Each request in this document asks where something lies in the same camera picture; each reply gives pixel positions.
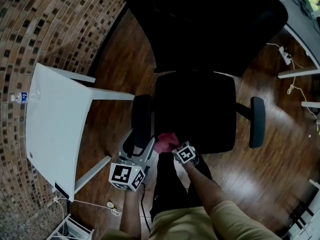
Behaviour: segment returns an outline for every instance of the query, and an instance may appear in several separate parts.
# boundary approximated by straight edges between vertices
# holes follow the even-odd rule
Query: cable on floor
[[[121,213],[122,213],[121,210],[115,208],[115,206],[114,206],[114,204],[113,204],[112,202],[107,202],[107,204],[106,204],[107,206],[102,206],[102,205],[98,205],[98,204],[94,204],[94,203],[90,203],[90,202],[84,202],[84,201],[80,201],[80,200],[73,200],[73,201],[79,202],[79,203],[83,203],[83,204],[87,204],[87,205],[92,205],[92,206],[97,206],[97,207],[109,209],[109,210],[111,210],[111,213],[112,213],[113,215],[115,215],[115,216],[120,216]]]
[[[269,43],[269,42],[267,42],[266,45],[269,45],[269,46],[277,46],[277,47],[280,49],[280,46],[277,45],[276,43]]]
[[[64,221],[64,219],[65,219],[64,208],[62,207],[61,203],[60,203],[58,200],[57,200],[56,202],[57,202],[57,203],[60,205],[60,207],[61,207],[61,210],[62,210],[62,221]],[[65,233],[65,223],[62,224],[62,235],[64,235],[64,233]]]
[[[270,45],[270,46],[277,46],[278,48],[280,48],[280,46],[279,46],[278,44],[276,44],[276,43],[266,43],[266,44],[267,44],[267,45]],[[291,62],[292,62],[293,70],[296,70],[295,64],[296,64],[298,67],[302,68],[302,69],[304,68],[303,66],[299,65],[299,64],[294,60],[294,58],[291,56],[291,54],[289,54],[289,56],[290,56],[290,60],[291,60]],[[303,98],[304,98],[304,101],[307,102],[307,98],[306,98],[304,92],[302,91],[302,89],[295,86],[295,81],[296,81],[296,77],[293,78],[293,82],[292,82],[292,84],[290,84],[290,87],[289,87],[289,89],[286,91],[286,94],[290,95],[293,89],[297,89],[297,90],[299,90],[299,91],[302,93],[302,96],[303,96]],[[313,112],[310,110],[310,108],[306,107],[306,109],[314,116],[314,118],[315,118],[315,124],[316,124],[316,131],[317,131],[318,134],[320,135],[319,123],[317,122],[318,118],[317,118],[316,114],[313,113]]]
[[[146,192],[146,185],[144,183],[141,183],[141,184],[143,185],[143,192],[142,192],[142,197],[141,197],[141,209],[142,209],[142,212],[143,212],[145,224],[146,224],[146,226],[147,226],[147,228],[149,230],[149,233],[151,233],[151,230],[150,230],[149,224],[147,222],[147,218],[146,218],[144,204],[143,204],[143,201],[144,201],[144,198],[145,198],[145,192]]]

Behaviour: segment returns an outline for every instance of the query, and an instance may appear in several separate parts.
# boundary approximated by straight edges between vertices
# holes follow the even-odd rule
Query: hardwood floor
[[[304,50],[287,32],[282,31],[270,42],[287,47],[300,65],[312,65]],[[135,95],[153,95],[157,79],[153,73],[155,66],[150,44],[128,10],[104,48],[95,72],[95,87]],[[243,77],[234,78],[237,102],[249,106],[252,96],[264,99],[267,124],[263,146],[249,148],[250,123],[237,115],[234,149],[204,155],[213,179],[227,195],[249,216],[274,232],[287,226],[290,223],[289,213],[300,200],[305,201],[309,197],[313,187],[308,179],[319,180],[320,137],[314,119],[300,106],[303,96],[299,90],[294,89],[287,95],[293,79],[277,78],[278,72],[289,69],[291,65],[285,65],[278,48],[266,45]],[[308,101],[315,100],[311,95],[310,76],[298,77],[295,86],[302,88]],[[130,129],[131,107],[131,101],[92,103],[78,157],[77,179],[106,154],[110,154],[114,161],[117,145]],[[148,217],[157,176],[156,162],[148,175],[143,202]],[[182,167],[177,164],[176,169],[181,181],[188,187],[190,181]],[[76,194],[75,199],[98,205],[112,201],[122,208],[124,192],[110,187],[108,178],[107,166]],[[96,240],[107,229],[119,228],[120,225],[121,217],[83,203],[72,203],[71,214],[95,228]],[[148,230],[143,217],[141,225],[143,238],[146,239]]]

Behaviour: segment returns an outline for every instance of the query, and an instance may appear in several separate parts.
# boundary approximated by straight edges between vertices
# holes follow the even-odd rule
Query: power outlet
[[[285,52],[285,49],[284,49],[283,46],[281,46],[281,47],[279,48],[279,52],[280,52],[280,54],[281,54],[281,56],[282,56],[285,64],[286,64],[286,65],[289,65],[289,64],[291,63],[291,58],[290,58],[290,56],[289,56],[289,53]]]

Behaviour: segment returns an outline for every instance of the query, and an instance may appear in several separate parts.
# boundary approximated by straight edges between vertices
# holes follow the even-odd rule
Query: forearm
[[[141,239],[138,191],[126,191],[124,194],[120,230],[135,239]]]
[[[195,186],[206,213],[210,216],[210,212],[216,205],[228,200],[226,194],[215,182],[198,171],[191,162],[187,162],[182,166]]]

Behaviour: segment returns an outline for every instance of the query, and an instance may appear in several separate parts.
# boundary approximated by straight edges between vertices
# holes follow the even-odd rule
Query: brick wall
[[[36,62],[86,74],[124,0],[0,0],[0,239],[45,239],[62,221],[26,158],[24,104]],[[66,213],[66,203],[61,202]]]

